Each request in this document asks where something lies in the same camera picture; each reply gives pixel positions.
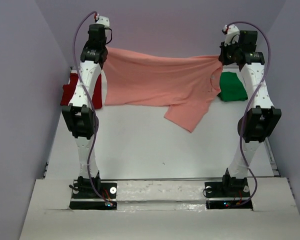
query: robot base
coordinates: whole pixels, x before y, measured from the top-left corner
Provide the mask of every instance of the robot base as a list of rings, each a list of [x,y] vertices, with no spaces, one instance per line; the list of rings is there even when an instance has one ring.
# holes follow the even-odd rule
[[[77,180],[74,180],[73,186],[76,187]],[[117,183],[114,181],[101,181],[99,191],[100,195],[112,203],[112,206],[98,197],[92,188],[85,190],[75,190],[72,188],[72,195],[69,208],[72,210],[116,210],[117,209]]]

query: pink cloth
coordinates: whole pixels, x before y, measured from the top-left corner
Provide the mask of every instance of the pink cloth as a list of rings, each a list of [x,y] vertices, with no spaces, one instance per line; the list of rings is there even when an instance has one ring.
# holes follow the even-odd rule
[[[192,132],[220,93],[218,56],[157,57],[108,48],[105,105],[169,106],[164,117]]]

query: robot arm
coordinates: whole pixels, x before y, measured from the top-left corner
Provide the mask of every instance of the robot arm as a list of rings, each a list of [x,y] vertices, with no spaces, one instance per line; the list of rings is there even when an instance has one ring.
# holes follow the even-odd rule
[[[89,26],[89,38],[80,56],[80,74],[83,83],[77,82],[72,99],[68,106],[63,106],[61,110],[67,128],[72,132],[78,148],[80,172],[75,186],[78,191],[91,188],[87,159],[90,149],[94,147],[92,146],[94,134],[99,127],[99,120],[94,116],[94,107],[91,106],[83,85],[92,97],[96,81],[102,73],[103,65],[107,59],[106,29],[109,27],[109,19],[104,16],[100,16],[95,24]],[[89,171],[94,186],[99,191],[101,180],[94,150],[92,150],[90,156]]]
[[[220,45],[219,60],[224,66],[238,65],[248,99],[251,101],[242,133],[242,149],[250,165],[258,147],[271,135],[277,125],[281,110],[274,107],[265,81],[253,96],[265,70],[264,56],[262,52],[256,52],[258,32],[239,30],[235,25],[226,25],[222,32],[225,34],[225,41]],[[243,117],[237,126],[239,135],[242,121]],[[206,197],[233,198],[238,191],[249,194],[247,176],[248,167],[241,154],[239,143],[233,161],[222,177],[222,182],[206,183],[206,188],[211,188],[207,191]]]

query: white platform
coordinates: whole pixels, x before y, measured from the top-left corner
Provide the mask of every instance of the white platform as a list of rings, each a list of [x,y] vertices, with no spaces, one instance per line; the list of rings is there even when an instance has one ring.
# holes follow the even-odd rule
[[[72,181],[36,181],[20,240],[300,240],[285,178],[258,179],[254,211],[206,210],[204,181],[119,181],[118,210],[70,210]]]
[[[225,71],[238,72],[231,68]],[[103,78],[103,99],[106,92]],[[193,133],[165,119],[167,107],[103,106],[97,111],[100,127],[95,144],[101,178],[221,177],[236,152],[237,124],[246,104],[225,103],[217,97]],[[259,177],[274,175],[264,144],[257,150],[251,169]],[[46,178],[75,179],[78,173],[77,146],[61,115]]]

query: purple wall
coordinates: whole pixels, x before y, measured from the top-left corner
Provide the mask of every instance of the purple wall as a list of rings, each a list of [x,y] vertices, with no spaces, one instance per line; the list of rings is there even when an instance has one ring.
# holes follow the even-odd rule
[[[287,0],[268,33],[271,100],[282,118],[270,143],[280,173],[289,177],[300,212],[300,0]]]
[[[110,18],[112,47],[166,57],[219,54],[222,28],[231,21],[251,21],[268,31],[285,0],[36,0],[72,65],[73,34],[82,18],[97,10]],[[87,40],[87,23],[77,52]]]
[[[0,0],[0,240],[19,239],[68,64],[34,0]]]

